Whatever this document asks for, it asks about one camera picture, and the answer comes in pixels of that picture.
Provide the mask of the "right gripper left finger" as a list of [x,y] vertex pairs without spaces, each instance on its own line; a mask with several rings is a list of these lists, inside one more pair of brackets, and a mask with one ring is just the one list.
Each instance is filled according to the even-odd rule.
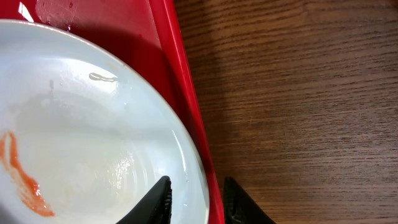
[[117,224],[170,224],[171,216],[171,181],[164,175]]

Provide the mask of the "white plate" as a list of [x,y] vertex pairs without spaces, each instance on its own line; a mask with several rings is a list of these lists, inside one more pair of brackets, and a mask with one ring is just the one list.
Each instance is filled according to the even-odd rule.
[[116,223],[165,175],[172,223],[208,223],[198,151],[147,81],[75,35],[1,21],[2,223]]

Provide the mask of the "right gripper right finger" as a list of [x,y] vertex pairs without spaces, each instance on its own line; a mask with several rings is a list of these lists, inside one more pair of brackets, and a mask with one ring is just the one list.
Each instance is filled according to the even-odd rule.
[[226,224],[276,224],[232,177],[224,179],[223,207]]

